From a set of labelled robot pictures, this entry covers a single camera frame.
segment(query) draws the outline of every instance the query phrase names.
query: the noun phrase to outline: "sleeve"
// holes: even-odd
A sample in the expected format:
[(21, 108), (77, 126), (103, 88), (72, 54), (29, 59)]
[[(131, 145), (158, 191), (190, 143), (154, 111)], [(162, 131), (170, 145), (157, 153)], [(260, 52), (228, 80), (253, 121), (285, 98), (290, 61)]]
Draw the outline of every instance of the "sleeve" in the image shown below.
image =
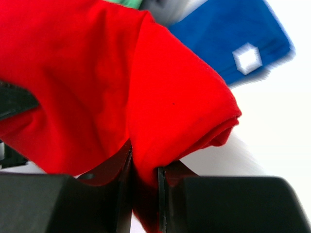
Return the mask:
[(241, 112), (224, 80), (164, 27), (145, 20), (132, 64), (128, 104), (134, 163), (153, 170), (227, 141)]

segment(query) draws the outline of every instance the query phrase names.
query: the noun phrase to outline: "white surface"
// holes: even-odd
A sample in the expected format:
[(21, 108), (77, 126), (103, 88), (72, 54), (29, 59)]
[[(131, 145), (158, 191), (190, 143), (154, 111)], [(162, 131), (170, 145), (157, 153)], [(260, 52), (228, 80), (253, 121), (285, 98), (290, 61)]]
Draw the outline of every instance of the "white surface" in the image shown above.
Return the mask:
[[(200, 150), (182, 161), (200, 175), (283, 177), (294, 188), (311, 219), (311, 3), (268, 3), (292, 39), (296, 56), (281, 66), (272, 66), (264, 80), (233, 87), (243, 116), (228, 143)], [(41, 172), (33, 164), (10, 171)], [(131, 233), (143, 232), (133, 218)]]

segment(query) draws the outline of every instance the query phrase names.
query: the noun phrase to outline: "white patch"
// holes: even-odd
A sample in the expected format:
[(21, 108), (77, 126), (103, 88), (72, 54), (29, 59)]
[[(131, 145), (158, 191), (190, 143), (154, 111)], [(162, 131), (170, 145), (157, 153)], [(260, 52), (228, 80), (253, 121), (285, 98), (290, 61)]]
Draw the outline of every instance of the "white patch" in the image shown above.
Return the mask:
[(247, 75), (262, 66), (258, 47), (246, 43), (232, 52), (238, 71)]

